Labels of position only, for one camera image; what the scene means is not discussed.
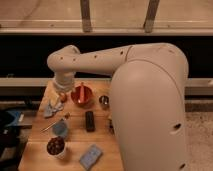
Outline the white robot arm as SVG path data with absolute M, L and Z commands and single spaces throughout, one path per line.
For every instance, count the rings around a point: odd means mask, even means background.
M 81 53 L 66 46 L 47 58 L 58 91 L 72 72 L 112 77 L 109 102 L 124 171 L 187 171 L 184 91 L 188 62 L 170 43 Z

